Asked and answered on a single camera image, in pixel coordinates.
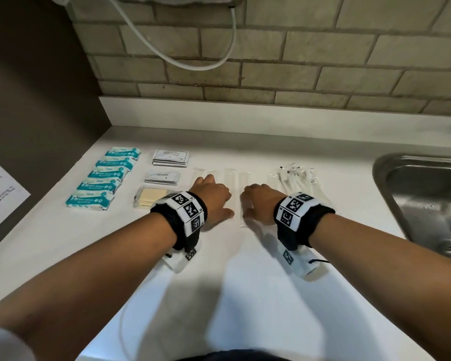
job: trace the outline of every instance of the stainless steel sink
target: stainless steel sink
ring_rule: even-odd
[[[386,155],[373,176],[406,237],[451,258],[451,158]]]

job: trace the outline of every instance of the forearm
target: forearm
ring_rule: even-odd
[[[74,360],[175,241],[162,215],[146,215],[0,301],[0,327],[22,338],[39,360]]]
[[[309,240],[388,319],[437,359],[451,359],[451,260],[333,214]]]

